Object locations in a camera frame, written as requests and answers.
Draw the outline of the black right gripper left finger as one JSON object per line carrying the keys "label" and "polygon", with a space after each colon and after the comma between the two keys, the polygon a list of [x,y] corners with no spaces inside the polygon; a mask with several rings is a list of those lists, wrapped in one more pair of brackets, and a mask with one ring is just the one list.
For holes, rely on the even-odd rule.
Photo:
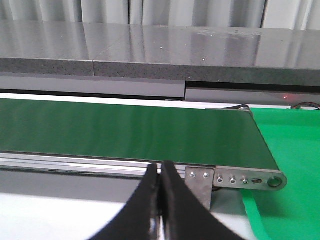
{"label": "black right gripper left finger", "polygon": [[159,178],[156,164],[149,164],[138,187],[122,210],[92,240],[157,240]]}

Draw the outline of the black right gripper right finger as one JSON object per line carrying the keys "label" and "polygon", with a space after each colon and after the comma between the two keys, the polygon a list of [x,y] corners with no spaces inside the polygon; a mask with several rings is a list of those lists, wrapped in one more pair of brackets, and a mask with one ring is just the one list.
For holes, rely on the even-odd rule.
{"label": "black right gripper right finger", "polygon": [[171,161],[161,165],[166,240],[241,240],[207,210],[184,183]]}

